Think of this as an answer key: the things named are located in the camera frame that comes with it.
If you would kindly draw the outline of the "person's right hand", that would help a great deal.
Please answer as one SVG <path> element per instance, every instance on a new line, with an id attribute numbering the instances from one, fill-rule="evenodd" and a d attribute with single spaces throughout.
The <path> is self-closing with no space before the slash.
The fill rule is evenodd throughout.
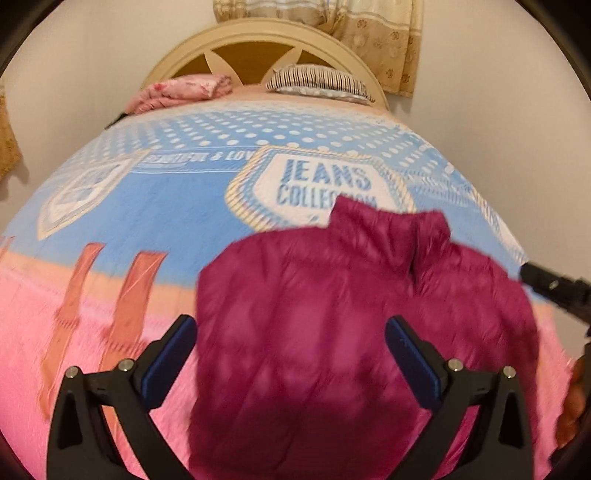
<path id="1" fill-rule="evenodd" d="M 586 405 L 583 391 L 584 360 L 582 356 L 574 364 L 562 412 L 557 420 L 555 438 L 558 448 L 565 447 L 580 430 L 580 417 Z"/>

